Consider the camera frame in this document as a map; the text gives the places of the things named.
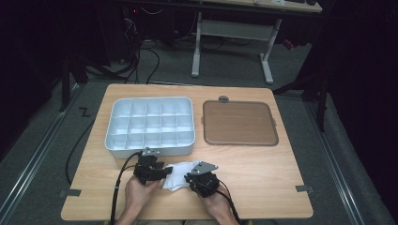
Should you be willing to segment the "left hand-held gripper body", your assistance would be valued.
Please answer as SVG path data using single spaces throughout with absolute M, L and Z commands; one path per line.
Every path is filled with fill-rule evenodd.
M 158 162 L 158 153 L 159 151 L 157 150 L 147 148 L 139 156 L 133 174 L 139 179 L 141 184 L 145 185 L 150 175 L 159 174 L 157 170 L 163 169 L 164 163 Z

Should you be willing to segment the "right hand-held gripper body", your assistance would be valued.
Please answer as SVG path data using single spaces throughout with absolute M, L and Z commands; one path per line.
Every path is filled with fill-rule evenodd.
M 206 198 L 213 195 L 220 185 L 220 181 L 213 171 L 218 166 L 199 161 L 199 163 L 191 170 L 191 174 L 196 176 L 196 180 L 191 182 L 197 186 L 198 193 L 201 197 Z

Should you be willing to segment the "black stand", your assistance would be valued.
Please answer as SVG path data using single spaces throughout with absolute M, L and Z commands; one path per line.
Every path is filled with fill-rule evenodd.
M 72 52 L 68 52 L 65 59 L 62 61 L 62 95 L 60 112 L 64 112 L 70 103 L 70 77 L 73 77 L 74 81 L 78 84 L 86 84 L 88 81 L 85 66 L 82 63 L 81 58 Z
M 301 99 L 305 102 L 315 101 L 315 122 L 318 128 L 324 132 L 325 111 L 327 109 L 329 75 L 326 72 L 316 72 L 299 75 L 293 82 L 273 90 L 274 95 L 280 95 L 293 89 L 302 89 Z

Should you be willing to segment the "white divided storage box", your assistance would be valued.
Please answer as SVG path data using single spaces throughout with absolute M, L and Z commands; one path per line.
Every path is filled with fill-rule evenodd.
M 185 156 L 194 142 L 188 97 L 131 97 L 114 103 L 104 144 L 115 158 L 128 158 L 147 148 L 162 157 Z

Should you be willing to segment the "person's right hand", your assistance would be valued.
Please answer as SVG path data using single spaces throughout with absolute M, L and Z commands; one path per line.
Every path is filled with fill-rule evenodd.
M 226 188 L 219 186 L 218 191 L 209 197 L 202 198 L 207 212 L 215 219 L 221 213 L 232 214 L 229 202 L 223 197 L 223 195 L 227 194 Z

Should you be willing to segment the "metal floor rail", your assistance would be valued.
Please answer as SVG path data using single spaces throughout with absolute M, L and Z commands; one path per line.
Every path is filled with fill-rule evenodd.
M 352 225 L 365 225 L 363 217 L 353 197 L 351 188 L 346 182 L 342 170 L 333 154 L 331 145 L 324 131 L 321 130 L 316 121 L 316 108 L 313 103 L 303 103 L 306 112 L 309 114 L 312 124 L 316 130 L 317 136 L 322 144 L 323 154 L 329 167 L 330 175 L 339 193 L 344 209 Z
M 83 89 L 83 84 L 74 84 L 69 89 L 70 100 L 63 106 L 61 88 L 56 87 L 53 97 L 34 114 L 27 128 L 0 162 L 0 225 L 8 223 L 47 156 L 70 105 Z

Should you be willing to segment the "white metal desk frame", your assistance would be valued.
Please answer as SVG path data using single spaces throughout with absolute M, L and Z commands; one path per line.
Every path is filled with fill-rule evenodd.
M 214 36 L 222 38 L 240 38 L 248 40 L 266 41 L 266 50 L 259 54 L 266 84 L 273 84 L 274 80 L 269 67 L 268 58 L 279 33 L 282 20 L 277 19 L 273 25 L 260 25 L 240 22 L 225 22 L 203 19 L 202 13 L 197 15 L 195 49 L 192 58 L 191 75 L 200 74 L 201 37 Z

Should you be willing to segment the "person's left hand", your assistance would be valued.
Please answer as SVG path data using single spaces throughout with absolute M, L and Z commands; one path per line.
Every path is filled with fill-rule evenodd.
M 160 181 L 154 181 L 149 185 L 143 185 L 136 176 L 133 176 L 125 187 L 125 212 L 127 215 L 137 217 L 148 204 L 151 194 L 159 187 L 160 183 Z

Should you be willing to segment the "wooden desk top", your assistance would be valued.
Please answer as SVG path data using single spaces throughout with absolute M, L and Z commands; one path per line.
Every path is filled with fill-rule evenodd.
M 233 6 L 255 7 L 255 8 L 272 8 L 282 10 L 292 10 L 299 12 L 315 12 L 320 13 L 323 8 L 318 3 L 313 6 L 306 2 L 296 3 L 288 0 L 200 0 L 202 2 L 220 3 Z

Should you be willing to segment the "brown square tray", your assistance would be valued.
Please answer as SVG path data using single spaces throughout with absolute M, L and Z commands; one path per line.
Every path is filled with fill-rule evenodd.
M 207 100 L 203 125 L 209 144 L 274 146 L 279 142 L 276 122 L 265 102 Z

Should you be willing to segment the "white sock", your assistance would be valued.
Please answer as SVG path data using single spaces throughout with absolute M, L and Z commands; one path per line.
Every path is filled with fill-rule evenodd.
M 189 183 L 186 181 L 185 175 L 189 173 L 198 163 L 198 160 L 194 160 L 167 165 L 167 167 L 172 168 L 172 172 L 164 179 L 162 188 L 170 191 L 176 191 L 183 187 L 187 188 Z

